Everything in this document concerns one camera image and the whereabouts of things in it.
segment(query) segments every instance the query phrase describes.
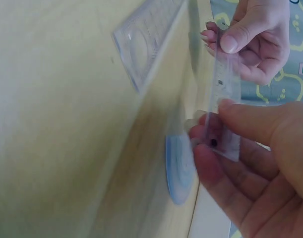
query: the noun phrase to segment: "ruler hole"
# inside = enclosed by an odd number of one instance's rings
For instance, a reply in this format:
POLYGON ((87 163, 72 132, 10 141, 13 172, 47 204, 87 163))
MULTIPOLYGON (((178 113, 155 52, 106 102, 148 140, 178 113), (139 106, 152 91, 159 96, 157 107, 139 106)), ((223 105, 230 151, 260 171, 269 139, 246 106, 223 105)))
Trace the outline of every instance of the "ruler hole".
POLYGON ((211 139, 211 146, 216 147, 217 146, 217 140, 216 139, 211 139))

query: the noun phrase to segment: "plastic ruler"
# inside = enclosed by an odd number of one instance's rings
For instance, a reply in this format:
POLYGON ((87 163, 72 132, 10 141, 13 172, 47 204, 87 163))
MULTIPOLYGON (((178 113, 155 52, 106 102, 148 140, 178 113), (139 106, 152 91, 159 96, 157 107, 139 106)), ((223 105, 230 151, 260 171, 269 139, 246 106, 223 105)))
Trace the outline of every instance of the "plastic ruler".
POLYGON ((184 0, 147 0, 113 32, 121 60, 137 91, 184 0))
POLYGON ((220 48, 220 39, 228 26, 218 22, 218 36, 215 49, 215 62, 212 88, 209 102, 209 114, 206 117, 204 141, 216 153, 230 160, 238 161, 240 137, 223 124, 218 117, 218 105, 221 99, 241 101, 240 57, 238 54, 224 53, 220 48))

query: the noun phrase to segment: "teal fabric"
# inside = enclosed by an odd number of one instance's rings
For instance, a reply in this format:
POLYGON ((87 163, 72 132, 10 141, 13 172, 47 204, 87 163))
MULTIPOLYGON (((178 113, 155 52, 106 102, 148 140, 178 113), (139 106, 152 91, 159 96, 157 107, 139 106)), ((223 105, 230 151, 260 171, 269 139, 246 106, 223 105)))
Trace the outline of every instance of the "teal fabric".
MULTIPOLYGON (((214 19, 230 24, 238 0, 211 0, 214 19)), ((242 103, 258 106, 303 101, 303 0, 290 4, 290 56, 287 64, 266 86, 242 82, 242 103)), ((241 238, 231 224, 229 238, 241 238)))

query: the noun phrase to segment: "hand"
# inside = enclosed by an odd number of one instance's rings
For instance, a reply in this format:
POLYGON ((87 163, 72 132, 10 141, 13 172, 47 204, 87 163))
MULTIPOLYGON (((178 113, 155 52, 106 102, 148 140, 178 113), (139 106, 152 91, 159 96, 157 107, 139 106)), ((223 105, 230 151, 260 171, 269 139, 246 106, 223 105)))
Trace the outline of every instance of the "hand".
MULTIPOLYGON (((289 1, 240 0, 231 26, 221 38, 221 48, 241 57, 243 80, 266 85, 288 60, 289 1)), ((217 26, 206 24, 201 33, 208 51, 214 54, 217 26)))
MULTIPOLYGON (((223 100, 219 117, 242 137, 240 161, 196 145, 201 183, 244 238, 303 238, 303 103, 253 107, 223 100)), ((189 130, 193 141, 201 139, 204 122, 205 115, 189 130)))

